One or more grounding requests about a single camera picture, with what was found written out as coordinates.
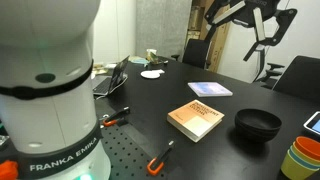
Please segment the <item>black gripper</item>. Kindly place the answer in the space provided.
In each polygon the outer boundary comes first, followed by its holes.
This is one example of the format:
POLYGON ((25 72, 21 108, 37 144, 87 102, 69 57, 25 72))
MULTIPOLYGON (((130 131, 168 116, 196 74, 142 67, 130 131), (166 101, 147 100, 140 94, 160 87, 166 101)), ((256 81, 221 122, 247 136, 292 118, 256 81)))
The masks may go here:
POLYGON ((217 12, 212 23, 219 23, 221 26, 233 21, 256 30, 256 42, 244 57, 244 61, 247 61, 259 45, 276 46, 297 15, 297 10, 294 8, 278 9, 279 2, 280 0, 230 0, 229 5, 217 12), (263 23, 272 17, 276 18, 279 28, 272 37, 266 37, 263 23))

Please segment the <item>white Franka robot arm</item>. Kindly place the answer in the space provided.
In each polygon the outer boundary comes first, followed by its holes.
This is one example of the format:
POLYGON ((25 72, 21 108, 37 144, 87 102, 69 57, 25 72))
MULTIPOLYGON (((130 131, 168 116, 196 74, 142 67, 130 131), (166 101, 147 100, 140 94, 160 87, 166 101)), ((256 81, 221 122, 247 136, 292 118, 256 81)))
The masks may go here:
POLYGON ((108 180, 91 72, 101 0, 0 0, 1 180, 108 180))

